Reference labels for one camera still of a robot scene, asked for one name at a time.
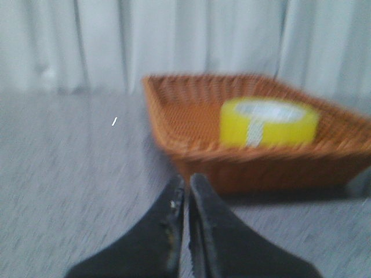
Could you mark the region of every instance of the yellow tape roll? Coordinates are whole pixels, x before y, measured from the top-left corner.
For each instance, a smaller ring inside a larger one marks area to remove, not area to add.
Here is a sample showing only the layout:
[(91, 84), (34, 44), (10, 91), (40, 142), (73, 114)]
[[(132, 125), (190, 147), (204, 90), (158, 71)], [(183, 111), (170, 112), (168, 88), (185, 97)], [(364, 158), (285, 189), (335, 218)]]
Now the yellow tape roll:
[(274, 98), (234, 98), (221, 108), (220, 141), (228, 147), (308, 144), (319, 115), (310, 107)]

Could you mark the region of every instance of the table surface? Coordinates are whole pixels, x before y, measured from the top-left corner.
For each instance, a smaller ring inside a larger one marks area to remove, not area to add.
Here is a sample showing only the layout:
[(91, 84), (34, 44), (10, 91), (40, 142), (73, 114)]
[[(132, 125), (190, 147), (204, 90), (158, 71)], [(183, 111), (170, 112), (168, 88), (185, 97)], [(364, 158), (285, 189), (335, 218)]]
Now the table surface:
[[(1, 278), (63, 277), (128, 231), (176, 172), (154, 144), (141, 93), (8, 92), (0, 99)], [(369, 107), (370, 101), (360, 102), (358, 109)], [(364, 172), (342, 190), (226, 201), (254, 230), (311, 261), (324, 277), (366, 278), (369, 180)], [(184, 278), (192, 277), (188, 242), (185, 222)]]

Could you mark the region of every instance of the white speck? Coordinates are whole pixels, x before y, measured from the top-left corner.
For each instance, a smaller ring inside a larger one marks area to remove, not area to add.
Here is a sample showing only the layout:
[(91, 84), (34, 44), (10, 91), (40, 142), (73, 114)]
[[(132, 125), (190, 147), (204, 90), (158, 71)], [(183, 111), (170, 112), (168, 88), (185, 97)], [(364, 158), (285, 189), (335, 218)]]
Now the white speck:
[(117, 120), (117, 117), (115, 118), (114, 122), (112, 123), (112, 126), (114, 126), (114, 125), (115, 125), (115, 122), (116, 122), (116, 120)]

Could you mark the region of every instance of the packing tape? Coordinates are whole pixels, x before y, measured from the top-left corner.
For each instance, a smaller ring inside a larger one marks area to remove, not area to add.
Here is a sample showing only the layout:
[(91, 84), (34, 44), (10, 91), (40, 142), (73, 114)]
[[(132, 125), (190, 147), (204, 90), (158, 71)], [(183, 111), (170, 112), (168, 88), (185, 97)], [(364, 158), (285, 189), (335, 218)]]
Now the packing tape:
[(233, 98), (220, 114), (220, 141), (228, 147), (309, 144), (319, 114), (301, 103), (274, 98)]

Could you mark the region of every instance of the wicker basket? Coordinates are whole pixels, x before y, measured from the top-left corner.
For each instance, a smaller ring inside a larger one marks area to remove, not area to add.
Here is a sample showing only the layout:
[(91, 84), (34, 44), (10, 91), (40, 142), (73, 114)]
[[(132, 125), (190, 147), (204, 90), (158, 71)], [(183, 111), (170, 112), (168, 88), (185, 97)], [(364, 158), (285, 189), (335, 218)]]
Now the wicker basket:
[[(188, 180), (205, 173), (218, 193), (341, 185), (371, 165), (371, 120), (261, 75), (149, 76), (143, 79), (152, 130)], [(239, 96), (299, 101), (320, 114), (311, 145), (226, 148), (219, 113)]]

